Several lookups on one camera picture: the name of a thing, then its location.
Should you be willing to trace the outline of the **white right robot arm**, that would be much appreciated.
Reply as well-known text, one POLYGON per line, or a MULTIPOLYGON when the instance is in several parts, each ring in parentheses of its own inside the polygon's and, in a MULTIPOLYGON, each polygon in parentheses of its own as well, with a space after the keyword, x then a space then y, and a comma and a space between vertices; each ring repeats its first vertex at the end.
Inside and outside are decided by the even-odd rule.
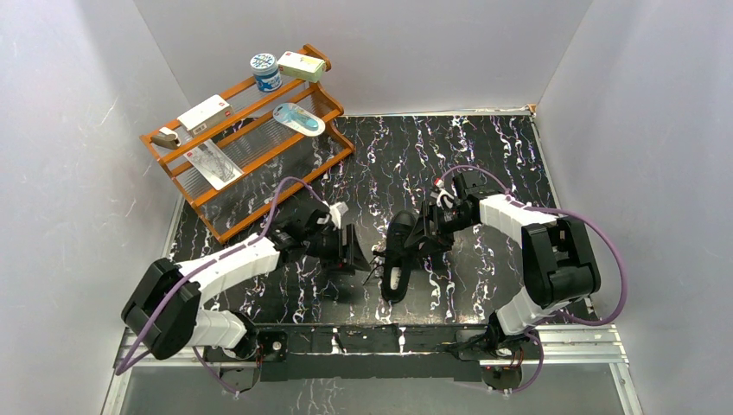
POLYGON ((403 261, 447 252, 454 234, 484 225, 516 242, 521 249, 523 286, 488 318, 486 331, 460 340, 455 350, 483 348, 510 357, 538 322, 601 287, 601 277, 585 224, 569 216, 535 211, 475 171, 455 175, 449 193, 436 180, 430 198, 397 244, 403 261))

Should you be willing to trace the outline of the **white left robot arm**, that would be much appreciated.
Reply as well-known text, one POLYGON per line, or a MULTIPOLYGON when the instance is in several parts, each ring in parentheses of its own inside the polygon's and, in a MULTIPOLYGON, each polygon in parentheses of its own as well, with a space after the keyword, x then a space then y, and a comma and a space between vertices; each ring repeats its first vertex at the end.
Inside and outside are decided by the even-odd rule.
POLYGON ((306 201, 278 216, 264 234, 205 257, 150 264, 121 311, 121 319, 158 360, 184 348, 224 348, 238 360, 258 350, 258 331, 240 312, 208 310, 220 293, 268 274, 303 256, 318 259, 325 271, 354 274, 370 268, 355 227, 344 224, 343 202, 306 201))

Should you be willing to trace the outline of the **black canvas sneaker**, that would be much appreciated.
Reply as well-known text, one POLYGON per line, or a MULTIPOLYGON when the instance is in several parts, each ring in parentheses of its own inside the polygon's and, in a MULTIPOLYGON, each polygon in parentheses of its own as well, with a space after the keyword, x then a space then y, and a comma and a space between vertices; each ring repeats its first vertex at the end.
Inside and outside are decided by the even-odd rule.
POLYGON ((402 210, 393 216, 387 228, 380 289, 388 302, 401 302, 408 291, 415 257, 405 243, 416 223, 414 212, 402 210))

